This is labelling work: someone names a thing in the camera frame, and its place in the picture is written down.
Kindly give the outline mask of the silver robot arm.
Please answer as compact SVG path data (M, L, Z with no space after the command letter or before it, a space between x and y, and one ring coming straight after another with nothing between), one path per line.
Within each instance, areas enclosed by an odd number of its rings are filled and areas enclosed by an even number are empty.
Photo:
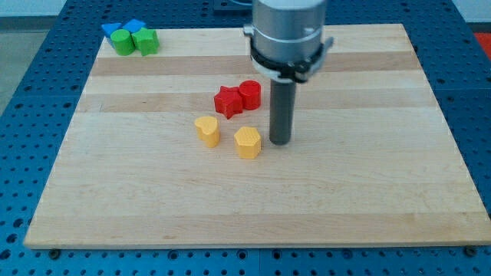
M332 37L323 35L327 0L252 0L249 38L253 67L282 83L305 83L319 71Z

